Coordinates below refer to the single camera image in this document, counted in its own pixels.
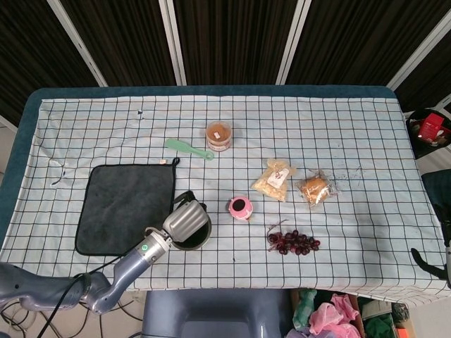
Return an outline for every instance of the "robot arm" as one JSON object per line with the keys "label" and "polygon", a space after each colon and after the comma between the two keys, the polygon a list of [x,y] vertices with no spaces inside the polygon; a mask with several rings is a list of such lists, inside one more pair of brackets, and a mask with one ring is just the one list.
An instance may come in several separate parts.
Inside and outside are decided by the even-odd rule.
{"label": "robot arm", "polygon": [[112,284],[98,272],[74,281],[69,277],[41,277],[0,263],[0,311],[13,299],[20,299],[27,310],[53,310],[74,283],[60,308],[72,308],[84,301],[96,314],[105,313],[116,305],[136,278],[169,250],[172,242],[185,241],[207,222],[209,217],[198,201],[182,204],[164,221],[162,231],[153,231],[114,265]]}

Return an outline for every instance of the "black cable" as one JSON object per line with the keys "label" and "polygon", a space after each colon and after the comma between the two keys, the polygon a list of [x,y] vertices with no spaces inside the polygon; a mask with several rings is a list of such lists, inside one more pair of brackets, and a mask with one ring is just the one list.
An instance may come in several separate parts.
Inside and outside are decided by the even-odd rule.
{"label": "black cable", "polygon": [[129,336],[128,338],[135,338],[135,337],[140,336],[141,334],[142,334],[142,332],[136,332],[136,333],[132,334],[131,336]]}
{"label": "black cable", "polygon": [[101,315],[99,316],[100,338],[104,338],[104,329],[101,326]]}
{"label": "black cable", "polygon": [[[44,317],[45,320],[49,320],[48,317],[42,311],[40,311],[39,313],[41,314],[42,317]],[[49,323],[49,326],[58,338],[63,338],[63,335],[61,333],[59,333],[59,331],[55,325],[53,325],[52,323]]]}
{"label": "black cable", "polygon": [[72,289],[72,287],[75,285],[76,282],[78,282],[79,280],[81,280],[82,278],[85,278],[85,275],[79,275],[78,277],[76,277],[72,283],[68,286],[68,288],[64,291],[63,296],[61,296],[61,298],[59,299],[58,303],[55,306],[55,309],[53,310],[53,312],[51,313],[49,319],[46,321],[44,327],[42,328],[41,332],[37,335],[37,338],[42,338],[42,336],[44,335],[45,331],[47,330],[47,328],[50,325],[50,322],[52,321],[52,319],[54,319],[56,312],[58,311],[59,307],[61,306],[61,304],[63,303],[64,298],[66,297],[66,295],[69,293],[70,289]]}
{"label": "black cable", "polygon": [[106,266],[108,266],[108,265],[110,265],[110,264],[116,262],[116,261],[117,261],[118,259],[120,259],[120,258],[121,258],[121,256],[117,256],[115,259],[112,259],[111,261],[109,261],[109,262],[107,262],[107,263],[105,263],[105,264],[99,266],[98,268],[95,268],[93,271],[90,271],[89,274],[92,275],[93,273],[96,273],[97,271],[99,271],[99,270],[105,268]]}
{"label": "black cable", "polygon": [[[128,303],[122,305],[122,307],[125,308],[126,306],[129,306],[131,303],[134,303],[134,302],[135,302],[135,301],[129,301]],[[89,308],[88,308],[86,305],[84,305],[84,303],[80,303],[80,305],[81,305],[83,308],[89,310]],[[118,306],[117,308],[112,308],[110,311],[108,311],[108,313],[113,312],[113,311],[117,311],[117,310],[120,310],[120,309],[121,309],[121,308]]]}
{"label": "black cable", "polygon": [[19,301],[15,301],[14,303],[9,304],[7,307],[5,307],[1,312],[0,315],[3,315],[5,313],[6,310],[8,310],[10,307],[16,305],[16,304],[20,304]]}
{"label": "black cable", "polygon": [[120,308],[126,315],[130,316],[130,317],[133,318],[133,319],[136,319],[136,320],[142,322],[142,319],[141,319],[141,318],[138,318],[138,317],[132,315],[131,313],[127,312],[127,311],[124,309],[124,307],[121,305],[121,303],[120,303],[119,301],[118,301],[118,306],[119,306],[119,308]]}
{"label": "black cable", "polygon": [[74,335],[72,335],[72,336],[70,336],[70,337],[68,337],[68,338],[75,338],[76,336],[78,336],[78,335],[83,331],[83,329],[84,329],[85,326],[86,326],[87,316],[88,316],[88,315],[89,315],[89,309],[87,309],[87,311],[86,311],[85,321],[83,322],[82,327],[78,330],[77,333],[75,333]]}
{"label": "black cable", "polygon": [[9,318],[7,315],[3,314],[3,311],[0,313],[0,317],[6,322],[6,324],[17,326],[22,332],[23,338],[27,337],[24,328],[16,323],[12,318]]}
{"label": "black cable", "polygon": [[27,314],[25,315],[25,317],[24,317],[19,323],[17,323],[17,326],[19,326],[20,324],[22,324],[23,322],[25,322],[25,321],[27,320],[29,314],[30,314],[30,312],[27,311]]}
{"label": "black cable", "polygon": [[[135,246],[132,246],[130,249],[128,249],[128,250],[124,253],[124,255],[127,254],[129,251],[133,250],[134,248],[135,248]],[[121,258],[121,256],[116,257],[115,259],[109,261],[108,263],[105,263],[105,264],[99,266],[98,268],[96,268],[96,269],[90,271],[89,274],[92,275],[92,274],[95,273],[96,271],[99,271],[99,270],[105,268],[106,266],[108,266],[108,265],[110,265],[110,264],[116,262],[116,261],[117,261],[118,259],[120,259],[120,258]],[[50,322],[54,319],[54,317],[55,317],[55,315],[56,315],[56,312],[58,311],[59,307],[60,307],[61,304],[63,303],[64,297],[66,297],[66,295],[68,294],[68,292],[70,291],[70,289],[72,289],[72,287],[75,285],[75,283],[76,283],[78,280],[80,280],[81,278],[86,278],[86,277],[85,277],[84,274],[78,275],[78,276],[72,281],[72,283],[68,286],[68,288],[64,291],[63,296],[61,296],[61,298],[59,299],[58,303],[57,303],[56,306],[55,306],[55,309],[54,309],[53,312],[51,313],[49,319],[48,319],[47,322],[45,323],[44,327],[42,328],[42,330],[41,330],[41,332],[39,333],[39,335],[37,336],[37,338],[42,338],[42,335],[45,333],[45,331],[46,331],[47,328],[49,327]]]}

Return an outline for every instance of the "bag of snacks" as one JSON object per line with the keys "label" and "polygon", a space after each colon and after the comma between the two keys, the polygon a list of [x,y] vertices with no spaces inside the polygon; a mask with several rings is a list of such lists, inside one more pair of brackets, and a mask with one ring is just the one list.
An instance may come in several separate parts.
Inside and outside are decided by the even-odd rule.
{"label": "bag of snacks", "polygon": [[274,158],[268,159],[267,164],[268,168],[252,185],[252,189],[285,202],[288,189],[287,179],[296,172],[296,168],[290,167],[283,160]]}
{"label": "bag of snacks", "polygon": [[337,193],[335,185],[329,181],[324,173],[319,170],[315,176],[296,183],[301,195],[309,202],[310,206],[315,206],[327,199],[330,195]]}

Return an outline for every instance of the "gray towel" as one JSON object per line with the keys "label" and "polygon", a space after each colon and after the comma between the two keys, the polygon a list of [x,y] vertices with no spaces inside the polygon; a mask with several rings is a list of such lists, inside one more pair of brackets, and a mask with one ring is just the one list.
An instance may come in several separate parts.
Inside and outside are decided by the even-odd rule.
{"label": "gray towel", "polygon": [[173,210],[174,158],[168,165],[101,165],[89,177],[75,249],[88,256],[123,256],[161,229]]}

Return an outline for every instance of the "jar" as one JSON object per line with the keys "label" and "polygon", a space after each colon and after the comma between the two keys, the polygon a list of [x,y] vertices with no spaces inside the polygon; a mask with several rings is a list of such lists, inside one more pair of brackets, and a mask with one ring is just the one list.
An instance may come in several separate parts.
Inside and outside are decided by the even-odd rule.
{"label": "jar", "polygon": [[209,123],[206,126],[206,143],[213,151],[224,151],[232,144],[232,128],[221,121]]}

